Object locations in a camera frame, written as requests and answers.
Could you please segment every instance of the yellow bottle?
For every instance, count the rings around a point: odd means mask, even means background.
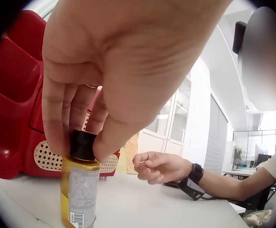
[[[63,157],[61,213],[66,228],[92,228],[95,222],[100,163],[92,145],[96,135],[74,130],[70,155]]]

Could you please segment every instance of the glass door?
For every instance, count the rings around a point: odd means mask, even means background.
[[[166,102],[156,119],[139,132],[138,153],[156,151],[181,154],[188,117],[191,81],[189,75]]]
[[[181,155],[188,118],[190,92],[191,81],[189,77],[186,77],[175,93],[175,103],[165,153]]]
[[[165,150],[168,130],[171,125],[171,113],[175,94],[165,103],[156,119],[139,132],[138,153],[148,151],[163,152]]]

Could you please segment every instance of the gold ring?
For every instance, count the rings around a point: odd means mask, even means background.
[[[88,85],[88,84],[85,84],[85,85],[88,86],[89,88],[92,88],[92,89],[98,88],[97,86],[93,86],[93,85]]]

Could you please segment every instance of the watch strap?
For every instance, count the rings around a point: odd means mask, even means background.
[[[199,164],[193,164],[192,171],[188,175],[194,183],[199,184],[200,179],[203,176],[203,168]]]

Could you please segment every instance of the window blind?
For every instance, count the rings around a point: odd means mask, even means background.
[[[228,121],[211,95],[210,128],[204,169],[219,175],[223,171],[226,154]]]

